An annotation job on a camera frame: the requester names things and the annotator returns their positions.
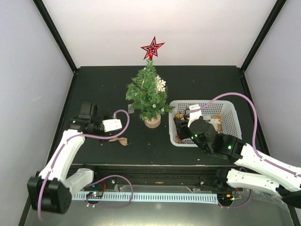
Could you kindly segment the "gold bell ornament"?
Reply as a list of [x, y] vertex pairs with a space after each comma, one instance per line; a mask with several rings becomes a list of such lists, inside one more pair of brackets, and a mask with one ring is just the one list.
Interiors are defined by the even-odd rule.
[[182, 113], [177, 113], [174, 117], [178, 118], [178, 119], [183, 119], [183, 114]]

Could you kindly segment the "white perforated plastic basket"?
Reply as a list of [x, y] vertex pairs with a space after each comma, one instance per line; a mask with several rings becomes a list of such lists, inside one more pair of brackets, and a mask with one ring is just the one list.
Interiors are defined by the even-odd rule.
[[[190, 105], [200, 105], [203, 107], [208, 100], [174, 100], [170, 103], [174, 106], [172, 113], [169, 114], [169, 135], [170, 141], [174, 146], [178, 147], [196, 147], [197, 145], [193, 143], [190, 138], [183, 139], [181, 143], [178, 143], [176, 138], [176, 126], [174, 123], [174, 117], [176, 114], [184, 114], [185, 110], [189, 108]], [[234, 105], [230, 101], [216, 100], [210, 104], [207, 108], [201, 111], [202, 116], [206, 122], [209, 122], [214, 116], [221, 116], [221, 133], [235, 136], [239, 139], [242, 138], [242, 133], [239, 125], [239, 120], [237, 112]]]

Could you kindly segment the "white snowflake ornament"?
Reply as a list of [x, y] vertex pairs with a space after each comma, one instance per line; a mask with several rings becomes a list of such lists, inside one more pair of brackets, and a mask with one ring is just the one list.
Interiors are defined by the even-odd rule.
[[156, 82], [156, 92], [157, 93], [166, 91], [166, 81], [161, 79], [161, 77], [159, 75], [156, 76], [155, 82]]

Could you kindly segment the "small green christmas tree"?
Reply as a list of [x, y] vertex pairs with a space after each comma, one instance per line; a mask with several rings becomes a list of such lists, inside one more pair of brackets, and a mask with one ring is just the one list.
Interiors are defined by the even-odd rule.
[[140, 119], [150, 129], [157, 128], [161, 123], [161, 116], [174, 109], [167, 103], [167, 87], [165, 92], [156, 92], [157, 75], [153, 61], [147, 59], [146, 66], [132, 78], [126, 92], [126, 100], [132, 102], [134, 110], [140, 110]]

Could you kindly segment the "burlap bow with berries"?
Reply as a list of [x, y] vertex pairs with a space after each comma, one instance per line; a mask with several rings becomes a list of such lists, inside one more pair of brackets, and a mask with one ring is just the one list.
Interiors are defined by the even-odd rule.
[[125, 137], [115, 137], [109, 140], [109, 142], [119, 141], [119, 143], [123, 146], [129, 145], [128, 139]]

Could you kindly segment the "red star ornament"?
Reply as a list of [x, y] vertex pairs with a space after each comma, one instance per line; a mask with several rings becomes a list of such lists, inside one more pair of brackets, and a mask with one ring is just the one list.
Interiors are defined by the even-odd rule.
[[158, 56], [158, 49], [160, 47], [162, 47], [164, 44], [165, 44], [164, 42], [157, 43], [156, 36], [154, 36], [153, 39], [151, 40], [150, 45], [140, 47], [141, 49], [146, 51], [143, 59], [144, 60], [145, 59], [152, 60], [153, 56], [157, 57]]

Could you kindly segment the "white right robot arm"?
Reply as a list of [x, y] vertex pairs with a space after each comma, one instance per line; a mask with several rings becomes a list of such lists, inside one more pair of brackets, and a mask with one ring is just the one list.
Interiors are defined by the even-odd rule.
[[301, 207], [301, 169], [276, 160], [244, 143], [241, 139], [219, 134], [202, 116], [191, 120], [173, 118], [180, 139], [191, 139], [209, 156], [224, 159], [231, 164], [253, 170], [242, 173], [236, 169], [222, 170], [214, 177], [220, 190], [228, 186], [259, 190], [280, 198], [289, 206]]

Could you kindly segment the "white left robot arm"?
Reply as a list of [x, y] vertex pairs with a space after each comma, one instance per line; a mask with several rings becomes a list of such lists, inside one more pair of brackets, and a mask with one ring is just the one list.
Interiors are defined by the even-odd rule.
[[68, 176], [71, 163], [86, 138], [107, 140], [108, 133], [122, 128], [120, 120], [113, 116], [98, 116], [98, 106], [83, 103], [77, 116], [71, 119], [61, 141], [43, 170], [30, 177], [27, 189], [31, 207], [43, 211], [64, 214], [71, 198], [86, 185], [98, 187], [101, 176], [91, 169], [80, 168]]

